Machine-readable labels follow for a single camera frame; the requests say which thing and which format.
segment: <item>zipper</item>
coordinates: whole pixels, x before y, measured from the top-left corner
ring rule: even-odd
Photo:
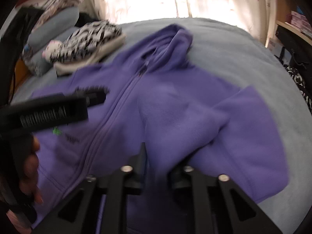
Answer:
[[[108,129],[110,128],[110,121],[112,119],[112,117],[117,117],[120,109],[122,108],[123,104],[126,102],[129,94],[131,93],[132,89],[134,88],[134,86],[136,85],[136,83],[141,79],[141,77],[144,75],[144,73],[147,71],[147,65],[148,65],[148,61],[146,61],[144,63],[144,65],[141,67],[141,69],[139,70],[139,72],[136,74],[136,76],[132,79],[132,81],[130,82],[130,84],[127,86],[127,88],[124,90],[123,94],[121,95],[120,99],[118,100],[115,110],[111,113],[111,115],[108,117],[108,119],[106,120],[104,126],[102,126],[102,128],[99,129],[99,131],[96,133],[96,135],[94,136],[94,138],[97,138],[98,134],[102,131],[102,129],[104,127],[106,127],[106,124],[108,124]],[[90,165],[94,160],[94,156],[97,153],[97,149],[99,144],[101,143],[101,141],[104,140],[104,138],[102,137],[100,140],[97,140],[94,144],[94,147],[92,149],[89,149],[86,157],[85,157],[85,164],[83,165],[82,171],[80,173],[80,175],[77,178],[77,181],[74,182],[67,190],[66,192],[63,194],[62,199],[64,199],[67,195],[69,195],[82,181],[83,179],[87,176],[88,174],[88,170],[90,169]]]

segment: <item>green logo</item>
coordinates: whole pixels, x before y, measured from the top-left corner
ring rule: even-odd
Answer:
[[[62,135],[63,134],[63,132],[61,130],[59,130],[57,127],[53,128],[52,133],[55,135]]]

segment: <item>gray pillow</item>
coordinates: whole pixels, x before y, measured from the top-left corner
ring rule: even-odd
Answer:
[[[64,42],[77,29],[78,29],[78,27],[71,27],[68,30],[66,30],[65,32],[63,32],[61,35],[59,35],[56,38],[53,38],[51,40],[59,40],[59,41]],[[35,53],[32,56],[30,61],[25,63],[27,65],[28,69],[31,71],[31,73],[33,73],[36,76],[44,75],[53,66],[51,63],[48,63],[46,61],[46,59],[44,59],[42,57],[42,52],[46,49],[49,42],[50,42],[50,40],[48,41],[48,43],[46,45],[43,46],[43,48],[41,48],[37,53]]]
[[[70,27],[75,26],[79,18],[79,9],[69,7],[50,18],[28,37],[28,45],[35,54],[51,40]]]

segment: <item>mattress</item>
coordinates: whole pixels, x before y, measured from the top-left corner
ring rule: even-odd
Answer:
[[[280,132],[289,166],[288,186],[259,206],[284,234],[293,233],[312,205],[312,117],[299,89],[279,61],[245,31],[209,19],[157,19],[122,25],[125,49],[168,24],[177,23],[194,34],[188,57],[210,73],[240,87],[253,85],[269,106]],[[13,102],[58,79],[54,70],[30,78]]]

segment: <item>black and white patterned fabric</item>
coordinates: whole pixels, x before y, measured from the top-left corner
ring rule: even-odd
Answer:
[[[287,70],[291,78],[296,83],[303,98],[305,99],[305,102],[309,108],[310,113],[312,114],[312,97],[305,87],[305,80],[303,79],[303,77],[300,75],[299,71],[296,68],[291,67],[290,65],[284,65],[284,68]]]
[[[107,20],[84,25],[50,54],[50,62],[71,63],[92,55],[97,46],[103,45],[122,34],[119,26]]]

